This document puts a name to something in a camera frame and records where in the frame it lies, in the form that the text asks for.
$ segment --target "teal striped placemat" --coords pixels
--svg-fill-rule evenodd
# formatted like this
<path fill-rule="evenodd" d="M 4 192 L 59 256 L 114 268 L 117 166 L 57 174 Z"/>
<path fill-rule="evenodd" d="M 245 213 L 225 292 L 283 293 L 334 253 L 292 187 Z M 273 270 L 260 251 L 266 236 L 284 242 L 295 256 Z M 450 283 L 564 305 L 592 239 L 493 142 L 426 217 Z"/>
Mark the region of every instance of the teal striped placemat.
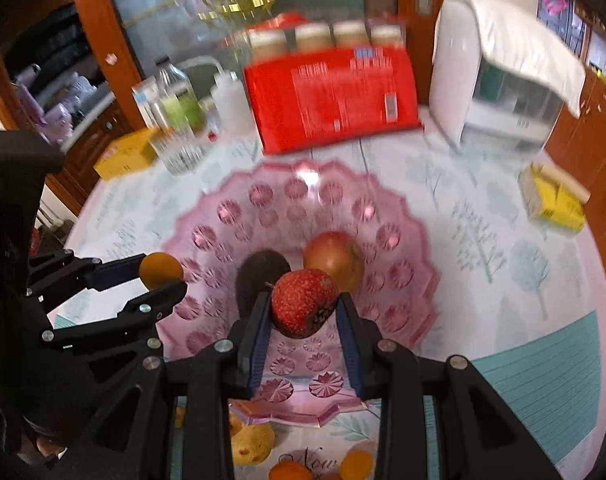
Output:
<path fill-rule="evenodd" d="M 528 344 L 473 361 L 552 462 L 596 425 L 601 355 L 596 312 Z M 438 478 L 432 402 L 425 404 L 430 479 Z"/>

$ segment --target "white squeeze bottle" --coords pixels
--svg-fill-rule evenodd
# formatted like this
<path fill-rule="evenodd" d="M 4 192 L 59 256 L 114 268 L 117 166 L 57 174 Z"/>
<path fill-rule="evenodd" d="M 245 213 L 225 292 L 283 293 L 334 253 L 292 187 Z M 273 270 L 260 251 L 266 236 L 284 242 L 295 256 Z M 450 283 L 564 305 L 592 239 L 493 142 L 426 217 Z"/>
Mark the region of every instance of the white squeeze bottle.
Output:
<path fill-rule="evenodd" d="M 228 72 L 214 74 L 212 99 L 225 133 L 231 138 L 251 136 L 256 132 L 254 115 L 247 102 L 243 82 Z"/>

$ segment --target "yellow box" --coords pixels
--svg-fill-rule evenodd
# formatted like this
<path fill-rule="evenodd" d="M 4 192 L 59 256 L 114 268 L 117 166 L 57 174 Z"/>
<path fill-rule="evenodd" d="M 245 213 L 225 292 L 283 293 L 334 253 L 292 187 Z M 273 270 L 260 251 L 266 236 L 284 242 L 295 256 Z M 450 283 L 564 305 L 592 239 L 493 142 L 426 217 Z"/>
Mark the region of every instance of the yellow box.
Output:
<path fill-rule="evenodd" d="M 530 220 L 542 218 L 580 231 L 586 224 L 583 206 L 564 186 L 535 173 L 531 166 L 519 174 L 519 186 Z"/>
<path fill-rule="evenodd" d="M 94 170 L 103 180 L 109 180 L 150 167 L 157 154 L 149 139 L 157 131 L 158 128 L 144 128 L 112 140 L 94 164 Z"/>

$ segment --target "pink plastic tray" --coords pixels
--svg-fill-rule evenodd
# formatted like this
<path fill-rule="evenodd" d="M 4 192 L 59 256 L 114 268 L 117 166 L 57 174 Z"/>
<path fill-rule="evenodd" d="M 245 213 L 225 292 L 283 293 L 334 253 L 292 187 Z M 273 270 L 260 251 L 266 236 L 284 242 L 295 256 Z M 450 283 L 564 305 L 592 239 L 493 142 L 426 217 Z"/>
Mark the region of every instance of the pink plastic tray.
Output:
<path fill-rule="evenodd" d="M 384 337 L 414 348 L 434 322 L 431 299 L 439 282 L 423 225 L 405 199 L 374 176 L 339 162 L 319 166 L 303 160 L 234 173 L 177 219 L 163 250 L 183 264 L 189 288 L 159 323 L 167 356 L 194 355 L 227 335 L 238 319 L 237 267 L 247 256 L 273 249 L 297 269 L 307 240 L 328 230 L 354 236 L 365 255 L 363 286 L 353 295 L 359 314 L 374 320 Z M 347 379 L 334 316 L 303 340 L 272 330 L 256 399 L 238 401 L 234 409 L 251 422 L 312 426 L 361 409 Z"/>

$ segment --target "tablecloth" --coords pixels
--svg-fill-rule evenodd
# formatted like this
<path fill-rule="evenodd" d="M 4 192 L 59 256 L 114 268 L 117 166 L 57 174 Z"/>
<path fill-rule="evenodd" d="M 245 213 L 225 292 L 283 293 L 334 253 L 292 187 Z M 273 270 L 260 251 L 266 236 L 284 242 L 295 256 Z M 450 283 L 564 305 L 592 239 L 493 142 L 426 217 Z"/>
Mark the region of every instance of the tablecloth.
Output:
<path fill-rule="evenodd" d="M 337 159 L 407 197 L 412 215 L 425 223 L 431 260 L 441 271 L 434 295 L 439 316 L 417 353 L 440 360 L 459 353 L 474 361 L 562 475 L 583 478 L 606 428 L 606 281 L 589 228 L 569 235 L 529 222 L 516 181 L 521 163 L 458 155 L 426 109 L 421 119 L 425 134 L 375 136 L 278 160 Z M 221 143 L 190 174 L 171 176 L 157 163 L 101 182 L 67 245 L 104 261 L 154 251 L 203 192 L 262 158 L 257 139 Z M 143 292 L 138 280 L 85 291 L 51 319 L 61 327 L 112 317 Z M 345 414 L 333 424 L 353 427 L 356 420 L 375 438 L 377 425 L 370 428 L 368 417 Z M 297 428 L 288 439 L 303 439 L 307 431 L 331 432 L 333 426 Z M 350 435 L 343 437 L 349 442 Z"/>

